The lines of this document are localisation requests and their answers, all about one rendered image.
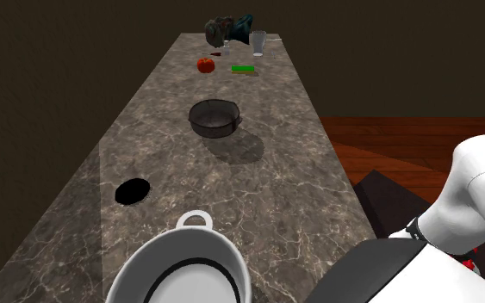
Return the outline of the clear drinking glass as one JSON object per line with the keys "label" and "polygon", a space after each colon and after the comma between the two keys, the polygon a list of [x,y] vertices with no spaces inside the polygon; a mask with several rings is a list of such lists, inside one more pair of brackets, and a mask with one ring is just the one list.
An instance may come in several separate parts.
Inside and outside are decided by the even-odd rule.
{"label": "clear drinking glass", "polygon": [[264,30],[255,30],[250,34],[250,44],[254,57],[262,57],[264,55],[266,36],[267,33]]}

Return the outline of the black round disc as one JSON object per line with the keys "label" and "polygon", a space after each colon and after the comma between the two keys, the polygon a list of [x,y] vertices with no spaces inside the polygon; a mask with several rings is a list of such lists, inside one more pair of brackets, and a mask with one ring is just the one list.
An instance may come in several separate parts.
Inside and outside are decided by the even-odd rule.
{"label": "black round disc", "polygon": [[123,206],[139,203],[149,196],[150,183],[143,178],[128,179],[115,190],[115,201]]}

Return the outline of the dark round metal pan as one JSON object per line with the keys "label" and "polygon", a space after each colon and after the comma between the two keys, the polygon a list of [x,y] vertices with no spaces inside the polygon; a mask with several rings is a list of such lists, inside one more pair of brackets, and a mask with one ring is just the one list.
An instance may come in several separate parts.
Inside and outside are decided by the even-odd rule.
{"label": "dark round metal pan", "polygon": [[207,99],[192,106],[188,121],[199,136],[219,139],[234,133],[242,122],[242,117],[235,102]]}

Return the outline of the dark grey crumpled bag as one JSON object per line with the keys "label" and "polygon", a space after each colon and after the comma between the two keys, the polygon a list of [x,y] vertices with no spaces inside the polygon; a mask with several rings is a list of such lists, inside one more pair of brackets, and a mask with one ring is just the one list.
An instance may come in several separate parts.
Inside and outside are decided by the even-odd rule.
{"label": "dark grey crumpled bag", "polygon": [[231,16],[216,17],[205,24],[205,37],[210,46],[222,47],[226,40],[231,40],[233,30],[233,18]]}

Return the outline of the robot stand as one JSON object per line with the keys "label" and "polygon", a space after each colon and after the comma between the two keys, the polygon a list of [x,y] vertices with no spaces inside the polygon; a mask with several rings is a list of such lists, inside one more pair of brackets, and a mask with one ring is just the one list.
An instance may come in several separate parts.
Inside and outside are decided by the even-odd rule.
{"label": "robot stand", "polygon": [[372,239],[341,257],[304,303],[485,303],[485,280],[425,242]]}

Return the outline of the teal crumpled bag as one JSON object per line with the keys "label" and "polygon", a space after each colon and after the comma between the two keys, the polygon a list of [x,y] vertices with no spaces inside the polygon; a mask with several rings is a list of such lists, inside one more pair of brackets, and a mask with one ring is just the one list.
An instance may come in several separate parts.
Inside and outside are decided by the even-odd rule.
{"label": "teal crumpled bag", "polygon": [[237,40],[249,45],[252,22],[253,16],[251,14],[240,17],[230,31],[229,40]]}

